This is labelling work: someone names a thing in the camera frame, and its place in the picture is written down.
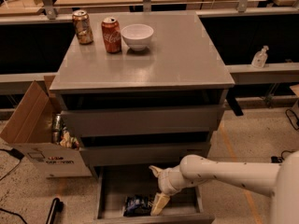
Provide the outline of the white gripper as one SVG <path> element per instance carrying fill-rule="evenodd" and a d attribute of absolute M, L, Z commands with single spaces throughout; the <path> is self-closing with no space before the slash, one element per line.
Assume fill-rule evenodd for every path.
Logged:
<path fill-rule="evenodd" d="M 186 188 L 193 188 L 199 185 L 198 181 L 190 180 L 183 176 L 179 167 L 161 169 L 154 165 L 149 167 L 155 177 L 158 178 L 158 187 L 162 193 L 154 197 L 150 214 L 159 216 L 170 201 L 169 196 L 176 195 Z"/>

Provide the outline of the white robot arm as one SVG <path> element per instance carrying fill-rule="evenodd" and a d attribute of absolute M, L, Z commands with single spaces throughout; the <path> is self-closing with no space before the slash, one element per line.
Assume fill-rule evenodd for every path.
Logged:
<path fill-rule="evenodd" d="M 170 198 L 183 189 L 207 180 L 217 180 L 262 194 L 271 199 L 269 224 L 299 224 L 299 152 L 282 163 L 211 161 L 197 155 L 184 157 L 180 164 L 161 169 L 150 167 L 158 178 L 151 213 L 160 215 Z"/>

